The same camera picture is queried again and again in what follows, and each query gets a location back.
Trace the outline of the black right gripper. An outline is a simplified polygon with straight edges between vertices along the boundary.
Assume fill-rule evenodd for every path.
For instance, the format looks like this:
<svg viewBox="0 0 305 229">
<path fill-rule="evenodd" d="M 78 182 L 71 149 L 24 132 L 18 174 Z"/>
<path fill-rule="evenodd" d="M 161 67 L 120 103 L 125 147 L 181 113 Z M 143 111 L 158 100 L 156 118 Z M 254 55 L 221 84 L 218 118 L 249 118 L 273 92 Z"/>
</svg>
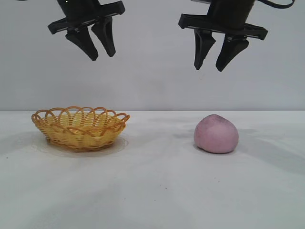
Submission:
<svg viewBox="0 0 305 229">
<path fill-rule="evenodd" d="M 212 32 L 227 34 L 215 65 L 222 72 L 236 55 L 248 47 L 247 37 L 263 40 L 268 30 L 246 23 L 253 0 L 210 0 L 209 3 L 206 15 L 182 14 L 178 25 L 182 29 L 194 29 L 194 66 L 197 70 L 215 43 Z"/>
</svg>

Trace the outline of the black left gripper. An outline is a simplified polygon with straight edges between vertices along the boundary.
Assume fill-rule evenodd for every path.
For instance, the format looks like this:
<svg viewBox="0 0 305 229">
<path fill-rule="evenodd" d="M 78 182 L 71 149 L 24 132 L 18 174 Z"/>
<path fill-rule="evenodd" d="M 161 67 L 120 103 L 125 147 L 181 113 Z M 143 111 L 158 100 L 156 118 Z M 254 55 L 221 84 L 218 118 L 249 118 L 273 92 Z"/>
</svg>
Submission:
<svg viewBox="0 0 305 229">
<path fill-rule="evenodd" d="M 116 53 L 112 33 L 112 16 L 125 12 L 123 2 L 117 1 L 101 5 L 98 0 L 59 0 L 57 1 L 65 18 L 48 25 L 51 34 L 69 30 L 66 39 L 78 46 L 92 61 L 98 58 L 98 51 L 90 37 L 88 26 L 102 43 L 110 57 Z"/>
</svg>

